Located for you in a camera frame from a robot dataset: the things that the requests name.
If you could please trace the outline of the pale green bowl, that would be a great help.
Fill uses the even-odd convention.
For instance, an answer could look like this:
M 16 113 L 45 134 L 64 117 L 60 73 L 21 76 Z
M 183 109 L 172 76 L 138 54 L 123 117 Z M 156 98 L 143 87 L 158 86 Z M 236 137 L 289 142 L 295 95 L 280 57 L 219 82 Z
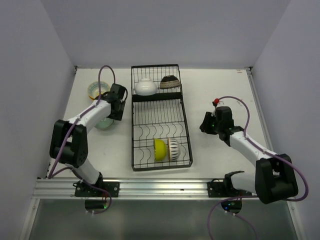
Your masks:
M 99 121 L 94 127 L 98 130 L 106 130 L 108 129 L 112 124 L 114 123 L 114 120 L 108 117 L 103 118 L 101 121 Z

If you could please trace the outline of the orange yellow bowl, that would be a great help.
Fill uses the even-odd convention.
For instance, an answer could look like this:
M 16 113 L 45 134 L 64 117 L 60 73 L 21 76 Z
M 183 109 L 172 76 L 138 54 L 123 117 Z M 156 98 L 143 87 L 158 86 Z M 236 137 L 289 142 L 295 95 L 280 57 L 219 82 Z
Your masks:
M 88 97 L 89 97 L 91 100 L 95 100 L 95 98 L 96 98 L 95 96 L 92 96 L 92 95 L 90 95 L 90 94 L 88 95 Z

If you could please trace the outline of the white bowl yellow sun dots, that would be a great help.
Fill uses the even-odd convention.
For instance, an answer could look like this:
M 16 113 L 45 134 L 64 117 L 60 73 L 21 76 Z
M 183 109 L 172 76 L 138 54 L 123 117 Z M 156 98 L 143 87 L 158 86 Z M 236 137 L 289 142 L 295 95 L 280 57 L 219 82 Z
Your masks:
M 87 94 L 95 96 L 97 98 L 99 94 L 104 94 L 111 89 L 110 85 L 104 81 L 98 82 L 95 81 L 91 83 L 87 88 Z

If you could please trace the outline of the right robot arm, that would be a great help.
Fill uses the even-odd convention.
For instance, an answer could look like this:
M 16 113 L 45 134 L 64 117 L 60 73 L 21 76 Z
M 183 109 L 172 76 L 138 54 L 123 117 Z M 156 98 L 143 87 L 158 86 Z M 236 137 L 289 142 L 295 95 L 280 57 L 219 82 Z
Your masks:
M 223 192 L 235 196 L 238 192 L 256 194 L 264 204 L 295 197 L 299 193 L 291 158 L 264 150 L 256 141 L 236 126 L 232 110 L 219 106 L 214 112 L 207 111 L 199 129 L 209 135 L 217 135 L 227 146 L 242 154 L 255 168 L 253 174 L 243 170 L 225 174 Z

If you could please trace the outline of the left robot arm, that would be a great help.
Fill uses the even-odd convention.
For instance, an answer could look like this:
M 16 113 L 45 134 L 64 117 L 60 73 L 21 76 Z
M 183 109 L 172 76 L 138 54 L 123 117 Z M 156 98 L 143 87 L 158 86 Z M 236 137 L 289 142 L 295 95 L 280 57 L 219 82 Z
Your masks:
M 52 178 L 58 163 L 70 167 L 87 182 L 86 190 L 92 196 L 103 193 L 101 173 L 88 159 L 88 133 L 104 118 L 120 121 L 123 117 L 128 90 L 112 84 L 110 91 L 95 99 L 90 106 L 68 120 L 57 120 L 53 126 L 49 155 L 55 162 L 48 177 Z

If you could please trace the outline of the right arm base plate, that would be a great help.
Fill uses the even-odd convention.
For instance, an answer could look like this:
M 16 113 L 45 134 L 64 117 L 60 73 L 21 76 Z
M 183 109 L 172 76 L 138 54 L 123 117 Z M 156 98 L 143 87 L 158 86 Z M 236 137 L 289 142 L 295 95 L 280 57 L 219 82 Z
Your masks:
M 240 191 L 235 189 L 227 179 L 214 178 L 206 184 L 209 198 L 229 198 L 240 195 Z

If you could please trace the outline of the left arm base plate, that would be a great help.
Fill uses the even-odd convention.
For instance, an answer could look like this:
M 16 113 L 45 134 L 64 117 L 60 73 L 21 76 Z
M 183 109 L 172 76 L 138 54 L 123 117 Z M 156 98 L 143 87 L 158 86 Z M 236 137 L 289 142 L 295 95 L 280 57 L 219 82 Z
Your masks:
M 98 190 L 98 188 L 107 191 L 112 198 L 117 198 L 120 190 L 120 183 L 117 181 L 103 181 L 94 184 L 93 187 L 88 186 L 84 182 L 78 181 L 74 182 L 72 186 L 75 187 L 74 196 L 84 198 L 98 198 L 106 196 L 106 193 Z

